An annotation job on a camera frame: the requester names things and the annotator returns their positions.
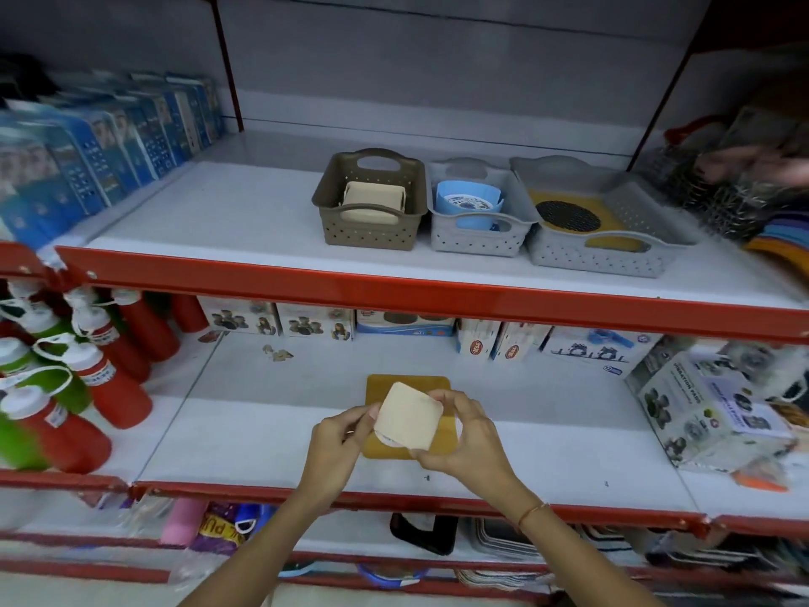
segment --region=white product box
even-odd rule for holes
[[[354,309],[337,306],[276,303],[278,319],[287,336],[350,341],[354,332]]]
[[[498,339],[492,349],[495,362],[521,362],[528,352],[542,345],[552,326],[527,324],[522,321],[507,321],[500,328]]]
[[[638,398],[675,466],[731,473],[795,442],[726,356],[680,352]]]
[[[626,377],[648,354],[662,334],[556,326],[543,353]]]
[[[455,329],[455,317],[357,309],[357,332],[363,334],[451,336],[453,329]]]
[[[469,357],[491,356],[502,322],[491,320],[458,320],[458,353]]]
[[[234,330],[250,334],[281,334],[273,304],[265,300],[197,296],[208,322],[215,330]]]

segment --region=blue plastic bowl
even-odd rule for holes
[[[441,181],[435,188],[435,210],[442,215],[462,213],[499,213],[503,207],[501,192],[493,185],[473,181]],[[490,230],[491,217],[464,217],[458,227],[467,230]]]

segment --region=white bottle cap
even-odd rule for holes
[[[30,349],[19,338],[14,336],[5,336],[0,338],[0,366],[17,362]]]
[[[141,299],[141,293],[137,290],[125,290],[117,287],[113,290],[113,300],[115,304],[126,306],[127,304],[135,304]]]
[[[35,279],[10,279],[8,291],[15,298],[30,298],[39,292],[45,284]]]
[[[109,315],[100,306],[77,306],[73,311],[73,319],[83,332],[89,334],[110,322]]]
[[[48,406],[50,396],[38,385],[26,385],[11,389],[0,402],[0,411],[9,419],[25,419]]]
[[[73,343],[59,358],[74,371],[86,371],[96,366],[104,358],[104,352],[92,343]]]
[[[66,291],[62,296],[64,296],[65,302],[70,305],[71,308],[91,305],[98,302],[99,299],[93,289],[82,287],[81,285],[73,290]]]
[[[34,309],[17,318],[17,323],[30,334],[39,334],[59,323],[59,318],[50,309]]]

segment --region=yellow mat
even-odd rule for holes
[[[373,405],[382,402],[388,396],[388,391],[396,382],[414,387],[420,392],[428,393],[435,389],[450,389],[450,380],[447,377],[412,376],[412,375],[369,375],[365,386],[365,404]],[[439,420],[439,429],[435,433],[430,451],[438,454],[448,454],[458,447],[458,432],[455,429],[455,412],[444,411]],[[382,443],[371,432],[362,448],[362,455],[372,459],[413,459],[405,448],[392,448]]]
[[[589,210],[599,220],[601,225],[598,230],[591,230],[589,232],[579,232],[570,230],[561,226],[555,226],[546,221],[542,222],[543,226],[551,230],[559,230],[567,232],[568,234],[592,234],[593,232],[612,232],[612,231],[625,231],[627,228],[621,223],[612,211],[607,208],[601,198],[596,196],[576,196],[571,193],[556,193],[556,192],[540,192],[535,189],[529,189],[528,194],[531,196],[531,201],[534,205],[541,204],[542,202],[566,202],[567,204],[575,204],[583,209]],[[605,238],[592,239],[587,243],[588,247],[597,247],[600,249],[618,249],[620,251],[639,252],[642,251],[645,244],[637,239],[627,239],[622,236],[608,236]]]

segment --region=purple package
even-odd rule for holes
[[[212,502],[208,505],[197,536],[188,546],[195,552],[232,555],[244,543],[244,535],[239,534],[234,525],[238,505],[227,502]]]

